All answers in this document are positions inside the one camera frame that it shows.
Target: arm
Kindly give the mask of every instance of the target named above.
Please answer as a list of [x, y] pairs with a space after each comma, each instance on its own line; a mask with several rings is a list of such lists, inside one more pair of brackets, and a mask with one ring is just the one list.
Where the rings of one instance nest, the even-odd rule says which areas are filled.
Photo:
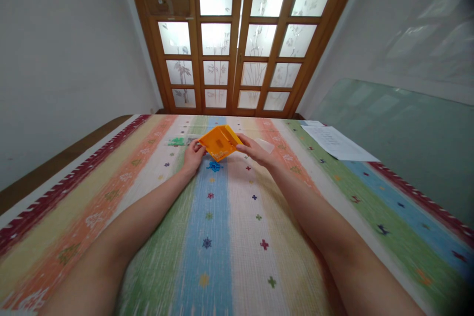
[[237, 134], [246, 153], [272, 175], [311, 240], [323, 254], [350, 315], [422, 315], [365, 241], [323, 197], [279, 164], [254, 140]]
[[196, 173], [205, 147], [194, 140], [183, 168], [122, 212], [86, 250], [41, 315], [110, 315], [128, 263]]

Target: left hand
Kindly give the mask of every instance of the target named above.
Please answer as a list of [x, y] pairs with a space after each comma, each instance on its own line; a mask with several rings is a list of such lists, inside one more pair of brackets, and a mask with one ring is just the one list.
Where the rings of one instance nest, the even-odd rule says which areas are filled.
[[206, 147], [198, 144], [198, 140], [195, 139], [189, 144], [188, 149], [184, 153], [184, 164], [181, 170], [191, 173], [194, 175], [201, 164], [202, 157], [206, 154]]

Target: yellow stripe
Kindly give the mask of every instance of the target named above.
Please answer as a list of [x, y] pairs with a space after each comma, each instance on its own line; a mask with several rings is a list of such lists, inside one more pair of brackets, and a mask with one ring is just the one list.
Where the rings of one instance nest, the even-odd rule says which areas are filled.
[[26, 237], [13, 246], [0, 261], [0, 300], [15, 285], [34, 272], [50, 246], [54, 246], [67, 227], [84, 211], [95, 194], [106, 184], [133, 149], [163, 119], [153, 116], [126, 139], [105, 161], [71, 191]]
[[[260, 128], [254, 118], [243, 120], [250, 137], [260, 138]], [[266, 215], [272, 248], [277, 256], [281, 287], [292, 315], [331, 315], [331, 305], [321, 268], [306, 243], [299, 224], [267, 169], [253, 165], [260, 185], [262, 205]]]

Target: red stripe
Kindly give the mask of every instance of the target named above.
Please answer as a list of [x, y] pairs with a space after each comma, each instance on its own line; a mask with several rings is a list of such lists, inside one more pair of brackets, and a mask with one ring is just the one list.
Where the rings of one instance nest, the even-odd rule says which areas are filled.
[[404, 181], [401, 177], [396, 175], [386, 166], [379, 162], [369, 162], [377, 172], [382, 174], [385, 178], [391, 181], [398, 189], [404, 192], [408, 197], [414, 200], [424, 210], [430, 213], [444, 226], [456, 234], [459, 239], [467, 243], [471, 248], [474, 248], [474, 231], [468, 226], [464, 225], [456, 217], [444, 210], [441, 206], [424, 195], [421, 191], [415, 189], [413, 186]]
[[9, 251], [23, 236], [39, 223], [69, 192], [74, 190], [100, 163], [115, 151], [151, 115], [140, 115], [93, 155], [78, 165], [70, 174], [53, 186], [28, 209], [21, 212], [0, 230], [0, 256]]

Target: colorful blanket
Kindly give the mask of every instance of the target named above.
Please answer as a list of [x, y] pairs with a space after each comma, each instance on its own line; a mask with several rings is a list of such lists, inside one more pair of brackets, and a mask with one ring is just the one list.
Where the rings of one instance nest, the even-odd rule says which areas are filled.
[[[426, 312], [471, 290], [474, 232], [383, 164], [334, 159], [304, 121], [154, 115], [133, 117], [1, 216], [1, 309], [37, 311], [115, 217], [181, 168], [187, 144], [223, 124], [273, 144]], [[341, 305], [269, 173], [234, 153], [204, 157], [130, 263], [116, 312], [325, 315]]]

